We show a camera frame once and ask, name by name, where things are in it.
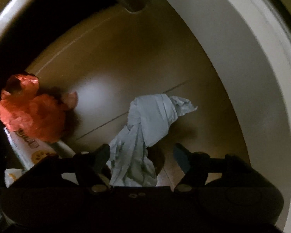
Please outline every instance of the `orange plastic bag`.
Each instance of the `orange plastic bag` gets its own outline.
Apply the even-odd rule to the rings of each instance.
[[[36,76],[11,76],[1,91],[0,120],[11,131],[23,129],[31,138],[54,143],[63,133],[65,111],[76,106],[77,95],[66,94],[65,104],[48,94],[37,96],[38,89]]]

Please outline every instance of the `white tissue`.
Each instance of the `white tissue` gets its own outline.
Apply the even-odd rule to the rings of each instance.
[[[130,104],[127,125],[109,144],[110,184],[156,186],[155,168],[146,148],[166,136],[178,117],[196,109],[188,99],[166,94],[135,98]]]

